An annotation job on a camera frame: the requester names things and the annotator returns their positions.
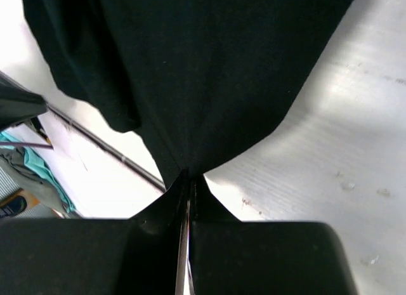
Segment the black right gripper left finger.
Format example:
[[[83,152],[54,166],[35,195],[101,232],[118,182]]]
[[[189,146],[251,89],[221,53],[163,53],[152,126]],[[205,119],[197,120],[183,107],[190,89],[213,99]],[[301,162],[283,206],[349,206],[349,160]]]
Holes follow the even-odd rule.
[[[2,220],[1,293],[182,294],[188,189],[126,220]]]

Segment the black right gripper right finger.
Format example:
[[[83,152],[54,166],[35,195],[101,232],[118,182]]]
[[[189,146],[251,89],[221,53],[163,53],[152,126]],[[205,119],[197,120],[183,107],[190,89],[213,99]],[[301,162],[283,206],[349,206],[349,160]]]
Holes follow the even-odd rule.
[[[192,181],[189,262],[196,294],[356,294],[344,249],[327,224],[238,220]]]

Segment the black t shirt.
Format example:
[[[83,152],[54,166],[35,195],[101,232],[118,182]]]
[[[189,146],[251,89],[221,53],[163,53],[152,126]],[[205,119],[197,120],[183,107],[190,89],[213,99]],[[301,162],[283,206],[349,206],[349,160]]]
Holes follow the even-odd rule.
[[[170,185],[282,122],[353,0],[22,0],[60,91],[141,136]]]

